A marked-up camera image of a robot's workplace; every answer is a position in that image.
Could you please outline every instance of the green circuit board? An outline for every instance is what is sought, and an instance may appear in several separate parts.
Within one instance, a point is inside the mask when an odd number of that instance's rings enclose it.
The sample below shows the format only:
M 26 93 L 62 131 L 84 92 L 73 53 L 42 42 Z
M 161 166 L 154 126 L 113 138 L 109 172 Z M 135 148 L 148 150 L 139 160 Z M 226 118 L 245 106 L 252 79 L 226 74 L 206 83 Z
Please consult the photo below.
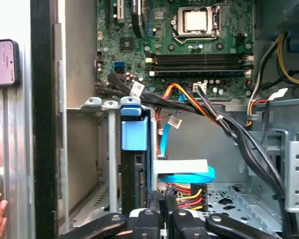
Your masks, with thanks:
M 115 62 L 124 62 L 126 72 L 142 79 L 146 89 L 162 94 L 169 82 L 186 83 L 208 81 L 210 98 L 229 100 L 246 98 L 248 89 L 245 76 L 213 76 L 184 78 L 150 77 L 145 70 L 146 53 L 155 54 L 252 54 L 252 0 L 142 0 L 146 37 L 137 38 L 132 27 L 131 0 L 124 0 L 124 23 L 115 20 L 115 5 L 118 0 L 97 1 L 97 50 L 102 58 L 102 70 L 97 80 L 106 84 L 107 75 L 114 71 Z M 190 40 L 179 44 L 173 38 L 175 31 L 171 22 L 180 7 L 220 6 L 220 36 L 215 40 Z M 239 43 L 237 36 L 242 35 Z M 215 87 L 223 90 L 219 95 Z

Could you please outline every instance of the smartphone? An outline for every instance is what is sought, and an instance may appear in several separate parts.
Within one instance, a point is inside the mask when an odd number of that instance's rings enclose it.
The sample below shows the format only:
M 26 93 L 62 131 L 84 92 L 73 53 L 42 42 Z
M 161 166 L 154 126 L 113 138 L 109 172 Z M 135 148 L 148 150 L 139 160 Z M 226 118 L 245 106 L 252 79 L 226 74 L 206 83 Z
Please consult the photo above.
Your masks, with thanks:
M 10 39 L 0 40 L 0 86 L 20 83 L 19 46 Z

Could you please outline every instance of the motherboard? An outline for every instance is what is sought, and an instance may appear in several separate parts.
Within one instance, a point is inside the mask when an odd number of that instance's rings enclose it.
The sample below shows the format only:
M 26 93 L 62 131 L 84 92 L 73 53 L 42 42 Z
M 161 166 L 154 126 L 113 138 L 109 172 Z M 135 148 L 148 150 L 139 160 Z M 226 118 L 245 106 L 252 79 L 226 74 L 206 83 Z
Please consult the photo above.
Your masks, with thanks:
M 249 96 L 252 0 L 96 1 L 98 83 L 116 72 L 159 95 L 176 82 L 216 100 Z

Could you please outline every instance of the cpu socket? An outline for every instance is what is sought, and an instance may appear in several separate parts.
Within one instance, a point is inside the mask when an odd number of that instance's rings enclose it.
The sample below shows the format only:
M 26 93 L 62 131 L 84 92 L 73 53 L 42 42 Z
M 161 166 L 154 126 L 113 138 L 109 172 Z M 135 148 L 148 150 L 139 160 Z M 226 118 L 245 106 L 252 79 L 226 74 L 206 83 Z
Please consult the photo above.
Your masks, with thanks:
M 171 21 L 178 38 L 217 39 L 220 36 L 220 6 L 180 7 Z

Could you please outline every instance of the blue sata port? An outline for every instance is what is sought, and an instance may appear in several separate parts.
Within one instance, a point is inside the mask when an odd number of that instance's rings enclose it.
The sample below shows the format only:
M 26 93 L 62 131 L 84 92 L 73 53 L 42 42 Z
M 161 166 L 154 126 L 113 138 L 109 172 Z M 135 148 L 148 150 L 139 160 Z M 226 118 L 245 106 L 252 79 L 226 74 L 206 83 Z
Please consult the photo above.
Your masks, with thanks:
M 122 72 L 125 72 L 126 65 L 125 65 L 125 62 L 117 61 L 117 62 L 114 62 L 113 67 L 114 67 L 115 72 L 122 73 Z
M 119 68 L 125 68 L 125 62 L 122 61 L 116 61 L 114 62 L 114 68 L 119 67 Z

